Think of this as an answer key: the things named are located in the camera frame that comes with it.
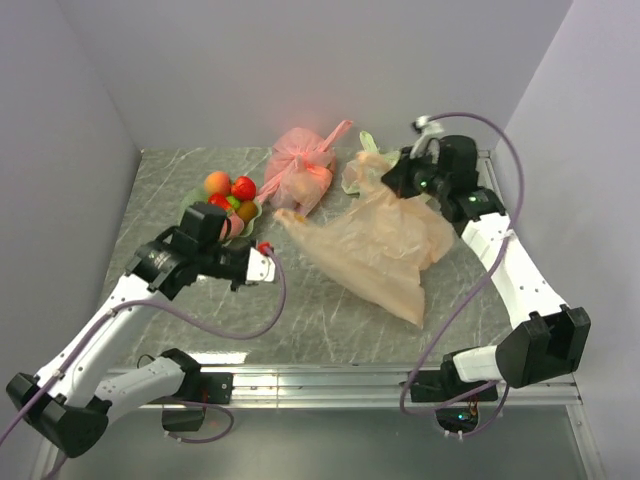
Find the gray marble surface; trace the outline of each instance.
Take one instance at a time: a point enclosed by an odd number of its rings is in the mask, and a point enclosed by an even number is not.
[[[340,173],[355,150],[336,149],[338,171],[329,192],[310,214],[324,224],[347,209],[351,198],[340,188]],[[103,296],[115,286],[136,248],[177,222],[184,194],[212,171],[231,177],[249,175],[261,184],[270,150],[182,149],[145,151],[131,193]],[[427,315],[422,330],[346,291],[317,270],[293,246],[267,207],[254,235],[271,242],[284,264],[288,302],[280,322],[250,341],[217,338],[158,314],[120,359],[134,365],[144,353],[157,355],[181,348],[208,363],[340,364],[413,362],[448,315],[483,273],[480,262],[460,241],[437,264],[423,272]],[[278,286],[260,285],[229,291],[226,281],[203,279],[184,289],[175,303],[201,321],[229,331],[255,330],[275,309]],[[498,343],[509,332],[506,309],[490,285],[459,316],[434,350],[432,359],[452,350]]]

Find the pink plastic bag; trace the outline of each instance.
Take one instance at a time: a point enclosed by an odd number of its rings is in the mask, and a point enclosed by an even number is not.
[[[257,200],[275,208],[288,208],[306,216],[325,194],[335,170],[336,155],[331,145],[353,122],[343,120],[324,140],[306,128],[294,128],[273,146]]]

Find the white wall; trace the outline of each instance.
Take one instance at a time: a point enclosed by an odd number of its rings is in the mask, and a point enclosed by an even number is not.
[[[570,0],[59,3],[136,143],[175,148],[345,117],[397,146],[416,116],[455,109],[506,125]]]
[[[95,309],[139,153],[52,1],[0,1],[0,430],[4,386],[35,372]],[[0,477],[40,437],[20,425]]]
[[[519,233],[593,322],[577,372],[609,478],[638,478],[640,2],[576,0],[508,133],[526,162]],[[499,148],[513,201],[511,161]]]

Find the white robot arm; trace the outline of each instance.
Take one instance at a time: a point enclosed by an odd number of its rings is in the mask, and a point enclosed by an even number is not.
[[[59,355],[35,376],[20,373],[9,382],[7,393],[19,409],[39,396],[25,420],[68,457],[82,455],[109,423],[144,404],[162,397],[199,398],[200,365],[177,349],[143,368],[104,378],[158,306],[171,309],[171,300],[199,275],[231,280],[232,290],[276,281],[274,261],[255,244],[231,248],[219,241],[225,227],[226,213],[219,207],[188,208],[179,226],[138,249],[104,305]],[[52,378],[58,381],[49,388]]]
[[[439,402],[486,381],[520,388],[574,372],[580,363],[591,321],[583,308],[570,308],[551,288],[518,240],[500,199],[478,185],[478,151],[473,139],[439,138],[439,126],[420,117],[413,124],[420,139],[401,150],[382,182],[398,197],[435,197],[441,213],[487,271],[508,238],[502,262],[491,279],[507,308],[512,332],[495,346],[445,355],[439,372],[421,372],[411,385],[420,401]]]

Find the plastic bag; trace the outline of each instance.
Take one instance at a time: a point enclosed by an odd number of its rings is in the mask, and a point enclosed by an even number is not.
[[[382,156],[360,152],[356,160],[360,198],[344,215],[323,227],[290,210],[275,218],[332,280],[422,328],[420,271],[449,251],[453,228],[419,197],[399,199],[379,178],[367,177],[368,169],[390,168]]]
[[[305,128],[294,128],[280,137],[267,163],[258,201],[269,200],[276,208],[306,216],[331,185],[336,159],[331,145],[352,124],[342,121],[326,140]]]
[[[362,143],[362,149],[368,153],[379,153],[378,146],[373,140],[373,137],[369,132],[364,130],[360,132],[360,143]],[[382,169],[374,166],[365,167],[365,174],[370,181],[375,181],[376,178],[380,178],[382,175],[393,167],[400,159],[400,150],[385,153],[381,155],[381,158],[385,160],[387,165],[382,165]],[[360,193],[360,185],[357,180],[356,167],[359,164],[359,160],[356,158],[347,163],[342,171],[342,189],[348,195],[354,195]]]

